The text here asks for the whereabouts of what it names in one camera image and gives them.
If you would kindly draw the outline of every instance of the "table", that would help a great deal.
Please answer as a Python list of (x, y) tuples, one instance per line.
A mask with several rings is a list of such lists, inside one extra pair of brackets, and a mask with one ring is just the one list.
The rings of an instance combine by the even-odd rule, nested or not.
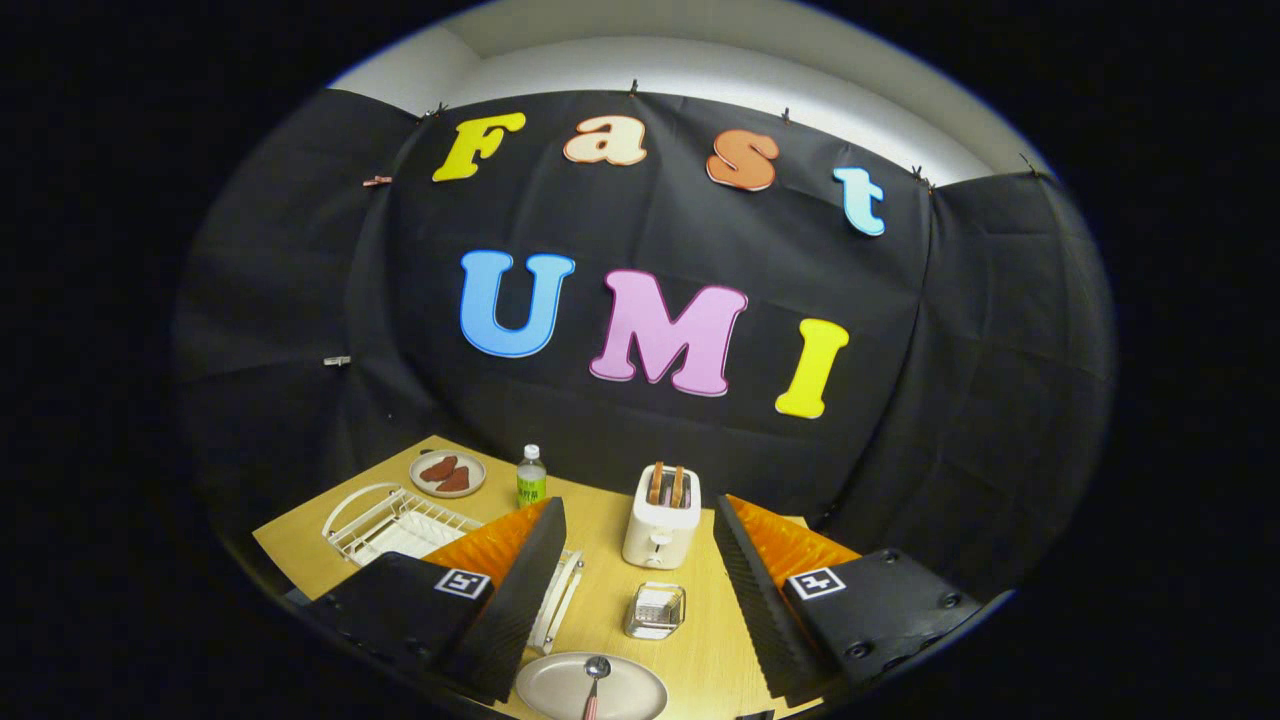
[[(470, 452), (486, 470), (484, 486), (470, 496), (452, 500), (426, 496), (433, 502), (481, 523), (517, 509), (513, 464), (433, 436), (271, 520), (255, 530), (253, 537), (303, 594), (311, 600), (323, 596), (357, 570), (321, 537), (325, 519), (343, 498), (374, 483), (397, 482), (425, 496), (408, 475), (410, 464), (424, 448)], [(640, 470), (636, 469), (637, 479)], [(817, 700), (788, 708), (782, 698), (769, 697), (712, 537), (713, 510), (703, 510), (685, 564), (675, 570), (653, 570), (622, 560), (631, 496), (554, 475), (547, 478), (547, 492), (564, 502), (566, 550), (581, 550), (585, 561), (581, 584), (552, 652), (614, 655), (653, 670), (668, 691), (660, 720), (732, 720), (768, 708), (776, 717), (785, 717), (822, 702)], [(371, 493), (367, 502), (353, 502), (334, 527), (342, 527), (370, 507), (376, 502), (375, 495)], [(791, 520), (804, 524), (800, 518)], [(641, 641), (622, 632), (627, 605), (636, 587), (646, 580), (676, 583), (687, 593), (685, 623), (667, 639)], [(521, 666), (536, 657), (536, 651), (526, 648)], [(543, 717), (526, 706), (515, 689), (508, 702), (499, 702), (494, 708), (512, 717)]]

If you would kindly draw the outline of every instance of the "black fabric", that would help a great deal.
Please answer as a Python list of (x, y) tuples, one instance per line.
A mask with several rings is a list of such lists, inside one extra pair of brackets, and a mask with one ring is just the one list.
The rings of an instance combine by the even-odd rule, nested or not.
[[(467, 179), (435, 183), (463, 120), (521, 111)], [(626, 114), (645, 123), (648, 156), (632, 167), (570, 163), (575, 126)], [(844, 484), (883, 411), (910, 337), (927, 246), (925, 191), (910, 173), (865, 150), (780, 118), (718, 102), (662, 95), (561, 92), (447, 111), (413, 147), (387, 188), (385, 228), (396, 268), (399, 346), (430, 391), (503, 456), (541, 445), (553, 474), (630, 493), (655, 460), (699, 473), (704, 505), (733, 492), (780, 512), (815, 515)], [(776, 186), (745, 192), (713, 183), (707, 156), (726, 129), (767, 133), (783, 149)], [(867, 168), (890, 197), (886, 237), (845, 219), (837, 167)], [(536, 355), (486, 355), (462, 336), (458, 302), (468, 250), (500, 250), (495, 315), (506, 327), (529, 316), (529, 255), (573, 259), (554, 336)], [(637, 269), (657, 277), (675, 318), (710, 284), (749, 297), (724, 369), (728, 393), (677, 391), (593, 377), (613, 307), (604, 275)], [(803, 338), (799, 323), (822, 318), (852, 340), (831, 372), (817, 420), (774, 410)], [(632, 347), (632, 363), (641, 368)]]
[[(415, 128), (384, 102), (316, 95), (244, 160), (192, 243), (173, 324), (180, 416), (216, 527), (264, 571), (248, 533), (447, 423), (381, 372), (376, 299), (351, 282), (370, 273), (361, 183)], [(352, 346), (358, 368), (324, 365)]]
[[(520, 111), (474, 177), (433, 182), (458, 123)], [(568, 161), (582, 119), (645, 123), (631, 167)], [(771, 136), (762, 192), (709, 181), (726, 129)], [(884, 188), (868, 237), (845, 218), (840, 167)], [(365, 188), (375, 174), (390, 184)], [(506, 359), (461, 333), (462, 255), (499, 250), (497, 319), (527, 319), (524, 263), (564, 279), (552, 341)], [(593, 377), (613, 307), (605, 273), (657, 277), (675, 316), (698, 290), (742, 291), (728, 393)], [(556, 92), (445, 110), (321, 92), (250, 158), (210, 214), (184, 281), (177, 368), (215, 515), (242, 537), (302, 500), (439, 433), (621, 492), (663, 460), (805, 515), (860, 551), (901, 547), (978, 597), (1015, 584), (1070, 518), (1114, 386), (1111, 300), (1083, 219), (1052, 181), (989, 177), (928, 192), (874, 154), (719, 102)], [(851, 336), (824, 414), (782, 415), (797, 325)], [(351, 365), (324, 366), (349, 355)]]
[(851, 547), (901, 547), (988, 600), (1065, 529), (1098, 460), (1114, 309), (1084, 220), (1048, 178), (982, 178), (933, 200), (911, 351), (827, 528)]

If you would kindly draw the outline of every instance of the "plate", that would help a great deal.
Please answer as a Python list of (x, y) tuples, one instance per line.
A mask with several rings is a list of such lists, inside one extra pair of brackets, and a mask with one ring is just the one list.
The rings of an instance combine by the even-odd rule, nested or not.
[[(582, 669), (595, 652), (558, 652), (539, 657), (516, 675), (516, 694), (553, 720), (581, 720), (591, 678)], [(595, 691), (596, 720), (653, 720), (667, 707), (667, 685), (648, 667), (604, 655), (611, 673)]]
[[(428, 483), (419, 478), (419, 475), (422, 474), (422, 470), (443, 462), (444, 459), (451, 455), (458, 459), (458, 468), (466, 468), (470, 473), (467, 479), (471, 480), (471, 487), (456, 492), (436, 492), (435, 488), (438, 488), (444, 480), (433, 480)], [(471, 495), (480, 489), (480, 486), (484, 484), (484, 464), (476, 460), (476, 457), (470, 452), (463, 452), (461, 450), (433, 450), (431, 452), (419, 455), (417, 459), (408, 466), (408, 479), (413, 480), (413, 484), (417, 486), (419, 489), (434, 497), (463, 497)]]

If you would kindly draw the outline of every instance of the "dish rack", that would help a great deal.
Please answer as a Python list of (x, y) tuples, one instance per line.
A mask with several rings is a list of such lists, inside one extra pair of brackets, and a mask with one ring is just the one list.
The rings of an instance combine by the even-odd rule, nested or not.
[[(357, 498), (375, 491), (387, 491), (387, 496), (340, 529), (333, 529), (333, 523), (343, 510)], [(483, 525), (404, 489), (399, 483), (375, 483), (339, 502), (329, 514), (320, 534), (344, 560), (364, 568), (389, 551), (410, 557), (424, 557)], [(581, 551), (561, 552), (559, 562), (543, 596), (543, 605), (529, 633), (527, 647), (541, 655), (552, 652), (556, 633), (564, 620), (585, 566)]]

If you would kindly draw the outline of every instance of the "yellow letter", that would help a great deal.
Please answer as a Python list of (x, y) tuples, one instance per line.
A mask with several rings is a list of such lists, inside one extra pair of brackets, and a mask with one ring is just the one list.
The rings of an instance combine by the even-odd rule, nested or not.
[(462, 179), (476, 174), (479, 169), (471, 159), (476, 150), (480, 159), (486, 159), (498, 150), (502, 142), (503, 128), (516, 132), (525, 127), (524, 113), (511, 113), (508, 115), (494, 115), (492, 118), (476, 118), (458, 124), (458, 137), (453, 141), (449, 156), (444, 159), (431, 179), (435, 182), (447, 179)]
[(813, 420), (822, 416), (827, 407), (822, 402), (822, 391), (831, 377), (836, 352), (849, 345), (849, 333), (836, 323), (805, 318), (800, 322), (800, 334), (804, 336), (804, 350), (791, 378), (791, 388), (778, 396), (773, 407), (783, 415)]
[[(604, 132), (594, 132), (608, 128)], [(575, 163), (599, 163), (608, 160), (611, 165), (635, 165), (649, 152), (640, 147), (644, 140), (644, 123), (625, 115), (604, 115), (577, 123), (579, 135), (564, 143), (564, 156)]]

